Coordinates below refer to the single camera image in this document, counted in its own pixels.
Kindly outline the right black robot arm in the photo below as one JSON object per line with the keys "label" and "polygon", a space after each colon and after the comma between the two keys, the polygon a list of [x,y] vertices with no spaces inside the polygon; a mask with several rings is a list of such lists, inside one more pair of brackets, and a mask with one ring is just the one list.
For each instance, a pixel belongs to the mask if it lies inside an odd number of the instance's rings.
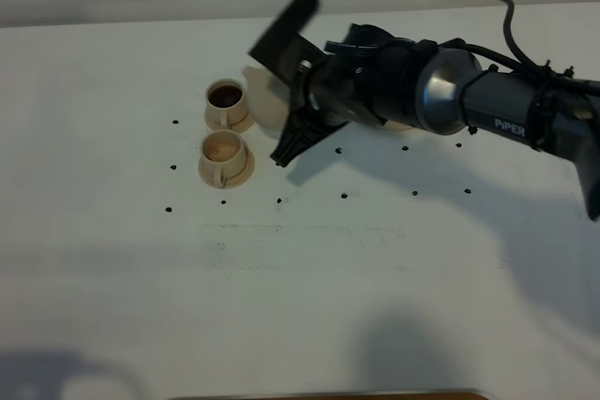
{"label": "right black robot arm", "polygon": [[398,123],[438,135],[462,129],[506,137],[572,162],[590,218],[599,216],[599,102],[482,68],[459,42],[442,46],[353,25],[318,49],[296,35],[252,56],[291,90],[273,160],[286,166],[350,122]]}

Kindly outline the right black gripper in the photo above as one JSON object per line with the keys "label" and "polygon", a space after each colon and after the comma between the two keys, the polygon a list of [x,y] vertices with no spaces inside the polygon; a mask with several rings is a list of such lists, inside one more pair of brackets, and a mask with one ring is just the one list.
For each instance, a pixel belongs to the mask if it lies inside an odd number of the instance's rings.
{"label": "right black gripper", "polygon": [[329,41],[324,50],[300,42],[299,59],[310,67],[299,71],[299,106],[290,110],[270,155],[277,165],[287,167],[350,122],[423,126],[418,83],[439,55],[436,42],[394,37],[367,24],[353,24],[342,41]]}

